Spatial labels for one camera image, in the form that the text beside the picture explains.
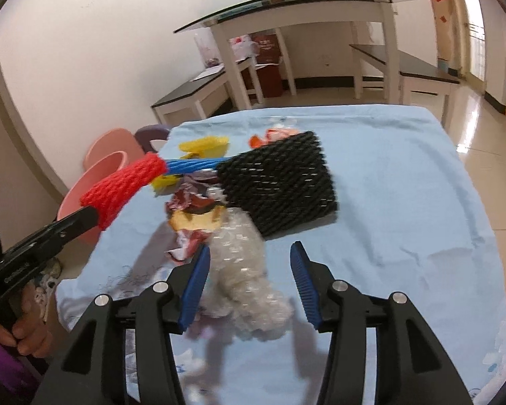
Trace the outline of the person's left hand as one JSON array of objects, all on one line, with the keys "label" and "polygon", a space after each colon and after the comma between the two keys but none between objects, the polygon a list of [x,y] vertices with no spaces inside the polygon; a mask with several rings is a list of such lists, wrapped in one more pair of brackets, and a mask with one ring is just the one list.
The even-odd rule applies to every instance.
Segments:
[{"label": "person's left hand", "polygon": [[35,301],[35,287],[30,281],[22,292],[22,315],[8,331],[0,325],[0,344],[14,347],[22,356],[45,358],[50,355],[53,336]]}]

